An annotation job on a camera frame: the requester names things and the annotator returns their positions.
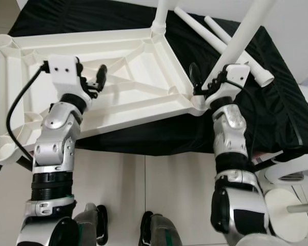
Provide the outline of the white plastic children table top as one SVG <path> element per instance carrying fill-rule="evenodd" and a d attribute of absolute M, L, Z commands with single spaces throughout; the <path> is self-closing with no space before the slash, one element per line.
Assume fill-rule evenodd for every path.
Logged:
<path fill-rule="evenodd" d="M 22 152 L 9 136 L 6 119 L 21 89 L 51 55 L 79 59 L 82 77 L 94 83 L 101 65 L 107 81 L 83 114 L 81 137 L 125 129 L 206 108 L 164 36 L 149 28 L 11 37 L 0 34 L 0 165 Z"/>

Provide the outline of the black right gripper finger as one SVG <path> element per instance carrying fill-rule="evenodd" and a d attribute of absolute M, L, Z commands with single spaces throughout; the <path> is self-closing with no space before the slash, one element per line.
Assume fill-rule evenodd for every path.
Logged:
<path fill-rule="evenodd" d="M 196 63 L 191 63 L 189 65 L 189 80 L 193 84 L 194 91 L 201 90 L 201 77 L 200 77 L 200 68 Z"/>

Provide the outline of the grey left robot leg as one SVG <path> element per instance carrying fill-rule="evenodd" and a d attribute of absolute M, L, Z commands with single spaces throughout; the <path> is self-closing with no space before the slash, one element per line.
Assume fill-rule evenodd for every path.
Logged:
<path fill-rule="evenodd" d="M 87 203 L 83 212 L 74 216 L 79 227 L 78 246 L 105 246 L 108 242 L 108 212 L 100 204 Z"/>

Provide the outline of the black cloth table cover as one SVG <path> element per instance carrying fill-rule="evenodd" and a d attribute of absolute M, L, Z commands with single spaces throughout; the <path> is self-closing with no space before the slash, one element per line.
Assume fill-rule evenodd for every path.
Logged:
<path fill-rule="evenodd" d="M 80 31 L 148 28 L 155 16 L 153 7 L 111 0 L 28 0 L 9 30 L 13 37 Z M 170 12 L 166 38 L 184 70 L 196 63 L 202 76 L 213 68 L 219 53 Z M 249 120 L 247 136 L 256 129 L 254 149 L 308 154 L 308 103 L 266 28 L 261 27 L 246 51 L 275 76 L 261 88 L 248 79 L 245 88 L 254 101 L 239 97 L 237 103 Z M 174 155 L 212 152 L 212 120 L 184 113 L 160 121 L 136 125 L 105 135 L 80 139 L 78 148 L 141 155 Z"/>

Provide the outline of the black metal table leg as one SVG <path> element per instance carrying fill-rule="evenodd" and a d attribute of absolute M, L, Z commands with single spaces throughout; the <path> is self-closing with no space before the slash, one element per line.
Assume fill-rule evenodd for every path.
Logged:
<path fill-rule="evenodd" d="M 259 157 L 255 157 L 254 163 L 254 172 L 257 173 L 261 170 L 264 170 L 266 168 L 269 168 L 271 166 L 274 166 L 275 163 L 275 158 L 278 157 L 279 155 L 283 155 L 282 152 L 275 153 L 275 154 L 262 154 Z"/>

